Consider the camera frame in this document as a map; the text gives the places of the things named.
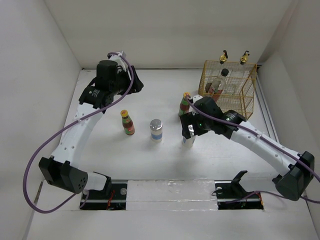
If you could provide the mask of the silver lid shaker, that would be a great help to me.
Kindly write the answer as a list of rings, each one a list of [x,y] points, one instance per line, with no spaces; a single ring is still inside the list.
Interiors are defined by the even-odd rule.
[[[196,137],[194,138],[184,138],[182,137],[182,145],[186,148],[191,148],[195,142]]]
[[[154,142],[161,142],[163,139],[163,123],[160,119],[153,119],[150,121],[150,134]]]

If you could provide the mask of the green red sauce bottle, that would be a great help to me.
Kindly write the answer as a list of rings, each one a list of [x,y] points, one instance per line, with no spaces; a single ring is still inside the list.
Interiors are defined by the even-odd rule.
[[[133,135],[135,133],[135,127],[131,117],[129,116],[128,111],[123,109],[120,112],[120,115],[122,119],[122,126],[124,128],[125,133],[129,136]]]
[[[179,112],[178,112],[179,116],[184,115],[184,114],[189,112],[190,105],[189,105],[189,103],[187,101],[189,96],[190,96],[189,92],[184,92],[183,93],[183,97],[182,97],[180,105],[179,105]]]

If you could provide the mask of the black cap red label bottle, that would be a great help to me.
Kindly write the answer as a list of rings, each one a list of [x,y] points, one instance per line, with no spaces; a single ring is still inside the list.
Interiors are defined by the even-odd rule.
[[[208,93],[212,94],[212,98],[215,102],[217,102],[222,94],[223,90],[226,86],[226,77],[229,74],[229,70],[227,68],[223,68],[220,75],[216,77],[209,88]]]

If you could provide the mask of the oil bottle with dark base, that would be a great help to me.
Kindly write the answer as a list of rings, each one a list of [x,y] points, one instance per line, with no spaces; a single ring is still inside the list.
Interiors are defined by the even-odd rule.
[[[223,50],[223,54],[219,57],[218,62],[211,62],[208,65],[208,81],[205,85],[205,92],[209,93],[209,89],[213,80],[220,76],[222,69],[224,68],[224,64],[228,59],[228,53],[226,50]]]

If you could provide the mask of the clear oil bottle gold spout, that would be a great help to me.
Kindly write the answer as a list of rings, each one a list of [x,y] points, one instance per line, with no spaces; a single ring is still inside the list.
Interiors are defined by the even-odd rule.
[[[240,57],[239,62],[236,67],[232,69],[229,78],[229,90],[230,95],[235,96],[241,89],[242,85],[246,81],[246,63],[248,61],[250,51],[246,50],[244,54]]]

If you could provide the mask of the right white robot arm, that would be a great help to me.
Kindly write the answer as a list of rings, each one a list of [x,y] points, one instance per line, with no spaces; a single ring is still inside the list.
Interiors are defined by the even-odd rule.
[[[278,172],[273,182],[283,198],[301,199],[310,182],[320,178],[315,173],[315,157],[310,152],[299,153],[284,147],[238,112],[222,112],[211,97],[186,95],[185,100],[192,111],[180,116],[182,136],[188,140],[212,131],[246,147]]]

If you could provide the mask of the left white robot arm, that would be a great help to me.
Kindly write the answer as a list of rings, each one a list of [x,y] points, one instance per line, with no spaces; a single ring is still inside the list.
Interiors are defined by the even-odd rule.
[[[62,134],[51,156],[42,157],[39,161],[39,169],[49,185],[73,194],[92,191],[103,199],[111,194],[111,177],[79,169],[82,151],[95,125],[105,114],[105,108],[114,102],[114,97],[138,93],[143,86],[134,66],[125,69],[121,59],[99,62],[96,77],[79,97],[73,119],[75,125]]]

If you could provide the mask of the white foam block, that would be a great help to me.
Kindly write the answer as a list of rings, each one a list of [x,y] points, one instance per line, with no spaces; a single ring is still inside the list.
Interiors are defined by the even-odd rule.
[[[127,185],[128,211],[216,211],[212,196],[215,182],[196,180],[130,180]]]

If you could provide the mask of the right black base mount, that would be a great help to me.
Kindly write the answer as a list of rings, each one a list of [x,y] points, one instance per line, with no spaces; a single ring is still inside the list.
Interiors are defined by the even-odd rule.
[[[231,180],[215,180],[215,190],[211,196],[216,197],[218,210],[263,210],[260,193],[250,195],[240,184],[247,170],[240,171]]]

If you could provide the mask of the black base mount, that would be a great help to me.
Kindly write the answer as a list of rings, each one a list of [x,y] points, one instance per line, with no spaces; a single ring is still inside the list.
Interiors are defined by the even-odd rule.
[[[215,180],[215,190],[211,196],[216,197],[218,210],[263,210],[260,193],[250,195],[240,184],[247,170],[240,171],[231,180]]]
[[[102,191],[89,190],[88,196],[82,194],[80,209],[85,211],[122,211],[126,210],[128,181],[112,180],[111,190],[105,195]]]

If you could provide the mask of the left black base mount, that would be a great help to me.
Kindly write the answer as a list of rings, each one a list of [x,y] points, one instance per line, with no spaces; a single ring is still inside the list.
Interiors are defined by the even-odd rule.
[[[89,190],[88,196],[82,194],[80,209],[85,211],[122,211],[126,210],[128,181],[112,180],[111,190],[105,195],[102,191]]]

